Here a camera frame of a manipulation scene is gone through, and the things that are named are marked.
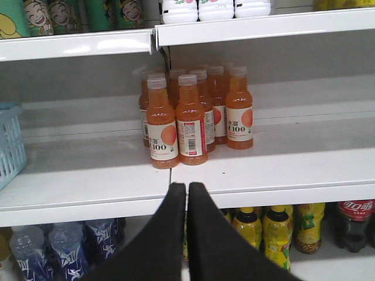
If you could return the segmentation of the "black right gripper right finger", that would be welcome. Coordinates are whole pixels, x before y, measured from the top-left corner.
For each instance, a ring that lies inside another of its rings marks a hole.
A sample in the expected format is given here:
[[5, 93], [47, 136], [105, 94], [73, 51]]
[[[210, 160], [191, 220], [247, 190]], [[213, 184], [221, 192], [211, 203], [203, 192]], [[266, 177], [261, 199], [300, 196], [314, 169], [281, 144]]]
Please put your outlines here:
[[199, 182], [189, 184], [187, 244], [190, 280], [299, 280], [252, 247]]

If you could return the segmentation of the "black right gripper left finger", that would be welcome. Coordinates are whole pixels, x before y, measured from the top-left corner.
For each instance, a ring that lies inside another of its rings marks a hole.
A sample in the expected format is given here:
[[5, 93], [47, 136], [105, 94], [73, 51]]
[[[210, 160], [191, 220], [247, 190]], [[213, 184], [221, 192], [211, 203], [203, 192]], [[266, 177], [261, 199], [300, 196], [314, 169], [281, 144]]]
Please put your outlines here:
[[181, 280], [185, 205], [185, 184], [170, 184], [139, 234], [81, 280]]

